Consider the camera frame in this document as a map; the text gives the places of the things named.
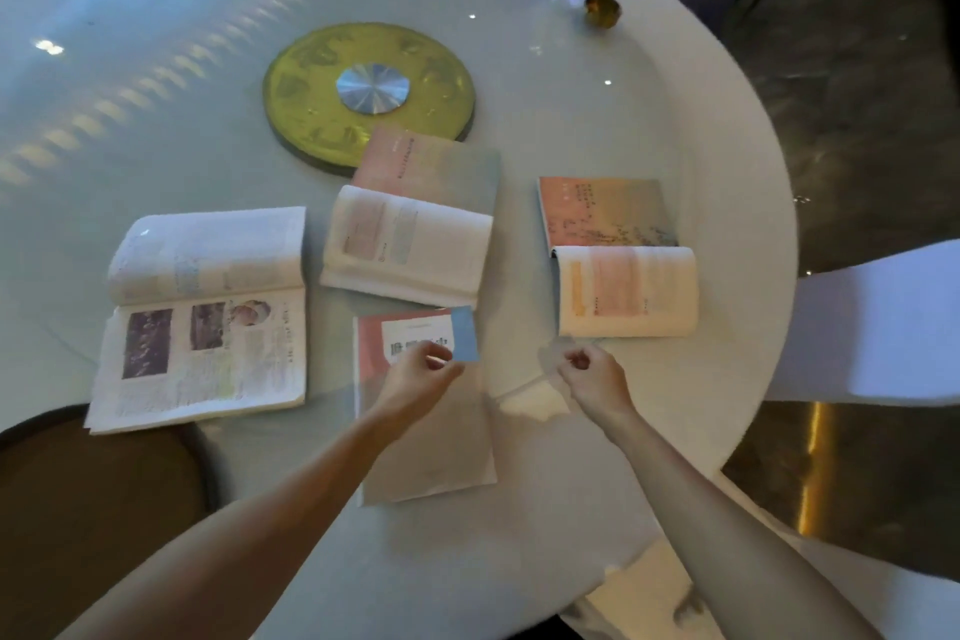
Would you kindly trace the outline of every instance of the dark floor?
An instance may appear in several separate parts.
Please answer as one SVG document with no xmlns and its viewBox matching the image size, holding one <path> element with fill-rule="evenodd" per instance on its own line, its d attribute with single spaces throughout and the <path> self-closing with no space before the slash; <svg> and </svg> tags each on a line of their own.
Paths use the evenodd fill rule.
<svg viewBox="0 0 960 640">
<path fill-rule="evenodd" d="M 960 237 L 940 0 L 762 0 L 725 40 L 780 137 L 801 273 Z M 807 536 L 960 581 L 960 407 L 766 403 L 724 470 Z"/>
</svg>

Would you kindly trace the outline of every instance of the book page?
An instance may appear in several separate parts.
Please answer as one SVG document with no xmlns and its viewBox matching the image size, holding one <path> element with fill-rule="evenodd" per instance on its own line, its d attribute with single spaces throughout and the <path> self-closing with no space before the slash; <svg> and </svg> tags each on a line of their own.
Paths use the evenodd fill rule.
<svg viewBox="0 0 960 640">
<path fill-rule="evenodd" d="M 363 506 L 497 482 L 474 319 L 467 306 L 354 319 L 356 415 L 377 402 L 390 365 L 423 340 L 445 343 L 466 369 L 426 417 L 381 453 L 361 485 Z"/>
<path fill-rule="evenodd" d="M 324 286 L 475 306 L 494 219 L 344 185 L 323 248 Z"/>
<path fill-rule="evenodd" d="M 304 285 L 306 208 L 148 215 L 106 275 L 119 306 Z"/>
<path fill-rule="evenodd" d="M 680 246 L 559 246 L 559 333 L 682 337 L 697 326 L 697 261 Z"/>
<path fill-rule="evenodd" d="M 118 307 L 106 322 L 91 433 L 257 410 L 306 395 L 306 290 Z"/>
<path fill-rule="evenodd" d="M 350 184 L 492 216 L 499 183 L 498 150 L 381 124 Z"/>
<path fill-rule="evenodd" d="M 660 183 L 541 177 L 547 246 L 677 246 Z"/>
</svg>

